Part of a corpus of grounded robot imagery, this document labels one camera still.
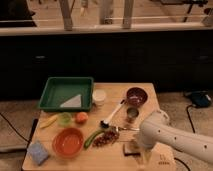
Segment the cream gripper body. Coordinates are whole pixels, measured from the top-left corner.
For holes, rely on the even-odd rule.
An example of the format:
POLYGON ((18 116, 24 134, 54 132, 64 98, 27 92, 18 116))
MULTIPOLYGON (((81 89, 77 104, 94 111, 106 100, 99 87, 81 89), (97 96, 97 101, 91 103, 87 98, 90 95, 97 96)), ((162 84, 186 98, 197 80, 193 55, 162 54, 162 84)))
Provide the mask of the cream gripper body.
POLYGON ((142 146, 141 140, 139 138, 138 134, 133 135, 136 144, 139 148, 140 154, 141 154, 141 165, 143 167, 146 167, 149 164, 150 158, 152 156, 152 151, 150 149, 146 149, 145 147, 142 146))

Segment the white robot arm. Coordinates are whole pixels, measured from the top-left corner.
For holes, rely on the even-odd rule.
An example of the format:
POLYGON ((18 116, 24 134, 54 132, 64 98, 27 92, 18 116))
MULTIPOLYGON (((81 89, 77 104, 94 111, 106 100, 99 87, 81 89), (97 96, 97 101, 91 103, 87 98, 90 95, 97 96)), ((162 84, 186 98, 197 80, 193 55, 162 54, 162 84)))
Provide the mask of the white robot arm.
POLYGON ((190 133, 169 125, 170 117, 163 110, 154 110, 140 123, 136 142, 143 150, 152 150, 162 143, 213 164, 213 137, 190 133))

